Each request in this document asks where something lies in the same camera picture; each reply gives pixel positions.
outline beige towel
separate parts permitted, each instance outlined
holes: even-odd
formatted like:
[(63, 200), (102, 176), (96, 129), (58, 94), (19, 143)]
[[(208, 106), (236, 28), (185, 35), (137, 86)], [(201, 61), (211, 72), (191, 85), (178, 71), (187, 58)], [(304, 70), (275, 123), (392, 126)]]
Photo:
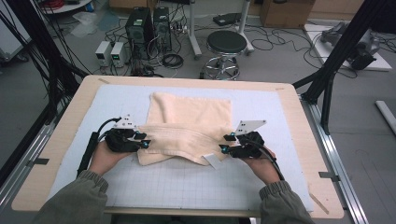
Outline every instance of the beige towel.
[(202, 157), (214, 153), (225, 158), (219, 144), (226, 144), (224, 134), (233, 131), (229, 100), (179, 97), (155, 92), (150, 97), (147, 124), (139, 131), (152, 140), (148, 149), (138, 150), (142, 165), (180, 156), (202, 165)]

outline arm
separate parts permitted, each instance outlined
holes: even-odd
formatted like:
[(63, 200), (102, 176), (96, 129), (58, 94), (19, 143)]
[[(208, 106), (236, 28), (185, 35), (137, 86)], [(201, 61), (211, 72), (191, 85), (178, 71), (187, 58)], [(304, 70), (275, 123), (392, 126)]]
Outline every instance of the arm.
[(262, 224), (314, 223), (300, 197), (291, 190), (288, 182), (279, 179), (276, 169), (269, 160), (265, 158), (242, 160), (266, 185), (260, 190)]
[(108, 187), (102, 175), (129, 154), (112, 152), (106, 142), (99, 143), (89, 170), (50, 198), (33, 223), (100, 223)]

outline stool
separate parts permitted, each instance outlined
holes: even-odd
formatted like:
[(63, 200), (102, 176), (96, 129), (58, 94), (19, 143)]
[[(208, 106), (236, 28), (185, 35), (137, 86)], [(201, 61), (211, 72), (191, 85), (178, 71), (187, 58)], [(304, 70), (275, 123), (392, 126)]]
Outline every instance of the stool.
[(246, 39), (232, 31), (216, 31), (207, 37), (207, 48), (218, 57), (205, 64), (205, 73), (213, 79), (236, 80), (239, 66), (235, 56), (247, 47)]

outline wooden table frame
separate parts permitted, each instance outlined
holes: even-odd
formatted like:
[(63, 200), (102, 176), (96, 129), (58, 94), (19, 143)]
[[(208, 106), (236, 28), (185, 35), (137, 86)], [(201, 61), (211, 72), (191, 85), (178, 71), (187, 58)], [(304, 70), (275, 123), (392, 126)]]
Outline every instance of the wooden table frame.
[[(135, 86), (193, 87), (208, 89), (234, 89), (250, 91), (275, 91), (278, 93), (290, 134), (297, 150), (307, 181), (309, 194), (314, 202), (315, 218), (341, 218), (344, 210), (329, 178), (320, 178), (318, 172), (328, 172), (318, 144), (309, 126), (295, 89), (290, 84), (177, 79), (155, 77), (86, 77), (72, 102), (67, 107), (40, 158), (47, 158), (47, 165), (35, 165), (27, 176), (12, 208), (19, 211), (38, 211), (47, 200), (65, 152), (70, 147), (77, 129), (91, 106), (100, 86), (106, 84)], [(156, 214), (184, 216), (258, 217), (258, 211), (237, 212), (221, 210), (184, 210), (108, 207), (113, 214)]]

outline jacket sleeve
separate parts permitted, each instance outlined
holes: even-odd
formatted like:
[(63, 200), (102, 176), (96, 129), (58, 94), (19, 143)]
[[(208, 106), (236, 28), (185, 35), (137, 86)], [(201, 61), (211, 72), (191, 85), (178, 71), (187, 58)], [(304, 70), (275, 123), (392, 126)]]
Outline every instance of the jacket sleeve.
[(262, 224), (314, 223), (300, 197), (288, 182), (279, 181), (260, 190)]
[(101, 176), (83, 171), (41, 207), (32, 223), (100, 223), (107, 187)]

